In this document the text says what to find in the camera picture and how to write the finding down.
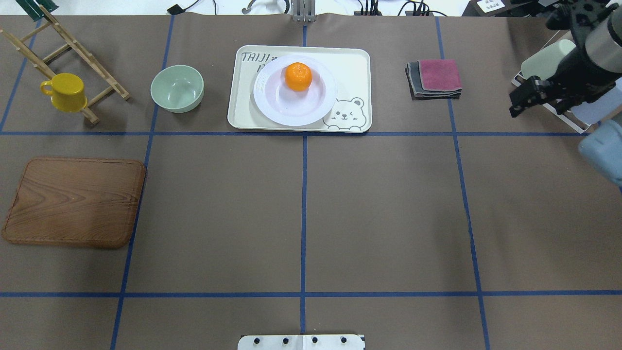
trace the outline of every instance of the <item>wooden cutting board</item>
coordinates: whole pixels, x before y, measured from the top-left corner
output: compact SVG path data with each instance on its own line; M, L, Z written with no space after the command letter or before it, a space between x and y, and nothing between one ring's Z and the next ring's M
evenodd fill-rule
M33 158L2 236L18 244L120 248L132 235L145 173L133 160Z

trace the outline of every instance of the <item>label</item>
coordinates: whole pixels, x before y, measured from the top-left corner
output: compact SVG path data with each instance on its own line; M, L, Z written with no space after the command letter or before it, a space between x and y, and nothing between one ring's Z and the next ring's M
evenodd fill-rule
M501 0L480 0L477 2L477 5L480 6L481 10L484 11L484 13L496 11L505 7L505 4L503 4Z

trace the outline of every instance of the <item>wooden drying rack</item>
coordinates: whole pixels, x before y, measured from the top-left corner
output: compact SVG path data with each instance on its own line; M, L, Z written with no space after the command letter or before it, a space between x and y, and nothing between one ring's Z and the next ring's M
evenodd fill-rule
M91 126L96 125L100 122L100 119L91 111L90 106L94 105L102 98L108 96L113 90L117 92L124 100L128 100L130 98L130 94L125 88L116 81L116 79L108 73L108 71L97 61L95 56L90 53L86 47L84 47L78 40L69 33L63 26L60 25L59 21L54 17L51 13L46 10L42 5L39 5L39 8L44 14L44 19L46 20L40 27L36 28L34 31L30 32L23 38L18 38L15 35L5 31L0 27L0 34L9 39L9 41L15 46L17 51L24 55L32 65L39 71L41 74L45 75L48 79L52 79L56 73L47 65L49 62L56 59L59 55L64 54L69 50L74 50L103 80L110 85L105 90L97 94L97 96L93 97L88 101L86 107L80 110L85 117L85 122L89 123ZM35 36L37 33L45 30L48 27L54 28L55 31L63 38L65 44L53 51L51 54L45 56L44 58L40 58L37 54L35 54L32 50L25 45L25 41Z

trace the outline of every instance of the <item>bear cartoon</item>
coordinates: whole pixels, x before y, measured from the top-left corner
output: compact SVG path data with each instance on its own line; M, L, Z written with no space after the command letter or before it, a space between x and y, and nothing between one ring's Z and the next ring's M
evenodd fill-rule
M363 99L337 100L333 109L322 119L329 130L361 130L367 123L363 114Z

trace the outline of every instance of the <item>light green bowl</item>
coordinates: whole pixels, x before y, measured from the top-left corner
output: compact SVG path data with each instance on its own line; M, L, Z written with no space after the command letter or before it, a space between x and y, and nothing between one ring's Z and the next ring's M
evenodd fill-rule
M204 93L201 73L188 65L172 65L158 73L151 82L151 98L173 113L194 109L201 103Z

